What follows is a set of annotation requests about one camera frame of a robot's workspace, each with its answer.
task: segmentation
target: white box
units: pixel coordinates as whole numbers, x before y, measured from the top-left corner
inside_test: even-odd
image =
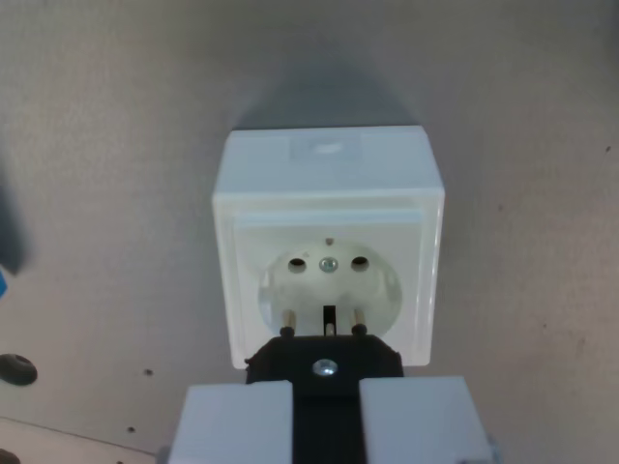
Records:
[[[378,271],[380,278],[397,278],[399,293],[393,301],[399,302],[398,308],[367,308],[368,331],[372,333],[374,323],[380,326],[377,334],[401,353],[405,365],[427,364],[443,200],[443,185],[421,127],[232,132],[213,210],[234,366],[244,368],[244,359],[278,335],[278,314],[268,307],[275,304],[260,297],[274,263],[327,239],[366,247],[387,263],[387,273]],[[344,245],[328,249],[353,252]],[[368,285],[373,275],[351,274],[347,261],[328,276],[314,266],[316,256],[305,255],[308,273],[290,277],[297,279],[290,280],[292,286],[305,285],[296,294],[299,305],[309,305],[314,296],[317,304],[332,287],[371,303],[382,301],[374,299],[372,288],[376,298],[393,296],[392,282]],[[313,327],[314,321],[308,321],[301,326]],[[343,325],[350,326],[348,321]]]

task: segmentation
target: white device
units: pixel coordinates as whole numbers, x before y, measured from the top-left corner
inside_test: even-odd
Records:
[[[429,363],[443,199],[419,126],[232,132],[213,209],[234,366],[287,310],[321,334],[324,306]]]
[[[267,380],[191,387],[169,464],[339,462],[350,441],[346,462],[499,462],[463,379],[401,377],[429,362],[443,201],[421,127],[232,132],[213,195],[232,362]]]
[[[368,464],[498,462],[461,377],[366,379],[360,391]],[[169,464],[292,464],[292,422],[288,382],[191,387]]]

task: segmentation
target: socket faceplate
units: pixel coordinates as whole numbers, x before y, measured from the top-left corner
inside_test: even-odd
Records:
[[[277,334],[280,312],[297,299],[301,314],[339,306],[340,334],[365,302],[382,314],[368,317],[369,332],[404,364],[427,364],[443,199],[421,127],[232,132],[213,204],[235,367]],[[366,281],[350,269],[357,250],[368,254]],[[311,269],[289,272],[289,260],[304,253]],[[318,267],[325,257],[338,260],[332,274]],[[374,275],[372,263],[382,271]],[[377,283],[387,280],[389,289]],[[311,318],[298,322],[298,334],[315,332]]]

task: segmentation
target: socket hole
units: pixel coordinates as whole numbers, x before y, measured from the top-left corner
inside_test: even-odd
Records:
[[[353,271],[356,271],[358,273],[365,271],[368,268],[368,266],[369,266],[369,261],[365,256],[357,256],[350,263],[350,267],[353,269]]]
[[[293,274],[302,273],[306,267],[306,262],[301,258],[293,258],[288,262],[288,270]]]

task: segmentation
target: metal prong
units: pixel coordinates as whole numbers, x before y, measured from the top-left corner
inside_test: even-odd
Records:
[[[356,324],[366,324],[366,315],[359,308],[355,308],[355,325]]]
[[[352,326],[352,334],[353,335],[365,335],[368,333],[368,328],[366,327],[366,316],[361,309],[355,309],[355,323]]]
[[[293,336],[297,325],[297,316],[294,311],[287,309],[283,312],[281,318],[283,319],[283,326],[280,329],[280,335]]]

